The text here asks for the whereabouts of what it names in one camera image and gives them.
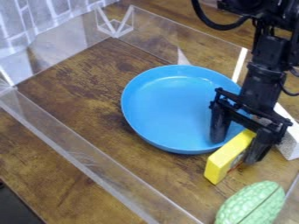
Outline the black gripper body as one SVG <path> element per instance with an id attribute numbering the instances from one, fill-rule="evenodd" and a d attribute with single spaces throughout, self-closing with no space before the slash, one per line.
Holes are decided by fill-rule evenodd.
<path id="1" fill-rule="evenodd" d="M 219 87 L 209 103 L 209 109 L 213 104 L 219 104 L 228 111 L 231 122 L 255 133 L 259 129 L 271 130 L 275 134 L 275 144 L 281 141 L 285 129 L 292 125 L 289 119 L 275 112 L 284 82 L 285 72 L 281 69 L 249 62 L 239 94 L 232 94 Z"/>

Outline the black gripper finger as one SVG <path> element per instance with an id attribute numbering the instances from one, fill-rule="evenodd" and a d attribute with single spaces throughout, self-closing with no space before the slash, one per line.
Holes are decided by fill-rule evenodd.
<path id="1" fill-rule="evenodd" d="M 228 111 L 219 104 L 213 104 L 211 107 L 209 140 L 215 144 L 224 141 L 229 124 L 231 120 Z"/>
<path id="2" fill-rule="evenodd" d="M 259 162 L 275 144 L 276 136 L 269 129 L 259 129 L 253 137 L 244 156 L 244 163 L 252 165 Z"/>

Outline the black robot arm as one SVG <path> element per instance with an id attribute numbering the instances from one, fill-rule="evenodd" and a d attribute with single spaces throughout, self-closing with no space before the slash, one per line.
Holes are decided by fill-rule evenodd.
<path id="1" fill-rule="evenodd" d="M 232 24 L 215 24 L 220 31 L 239 27 L 252 21 L 255 37 L 252 59 L 247 63 L 247 76 L 240 91 L 233 94 L 216 89 L 209 137 L 219 143 L 224 140 L 232 122 L 256 133 L 244 162 L 260 161 L 271 147 L 279 144 L 292 125 L 288 118 L 275 112 L 281 94 L 297 96 L 285 88 L 288 74 L 299 76 L 299 0 L 219 0 L 221 10 L 240 15 Z"/>

